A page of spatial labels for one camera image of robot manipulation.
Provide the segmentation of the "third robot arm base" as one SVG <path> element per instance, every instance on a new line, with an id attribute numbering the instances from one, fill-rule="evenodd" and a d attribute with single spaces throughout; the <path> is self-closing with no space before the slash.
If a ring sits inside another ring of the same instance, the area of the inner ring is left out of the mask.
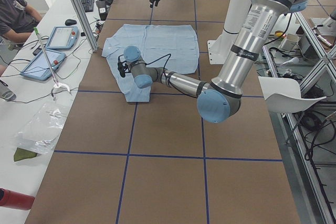
<path id="1" fill-rule="evenodd" d="M 310 18 L 312 30 L 319 41 L 332 48 L 334 43 L 327 41 L 326 37 L 335 37 L 335 9 L 327 18 Z"/>

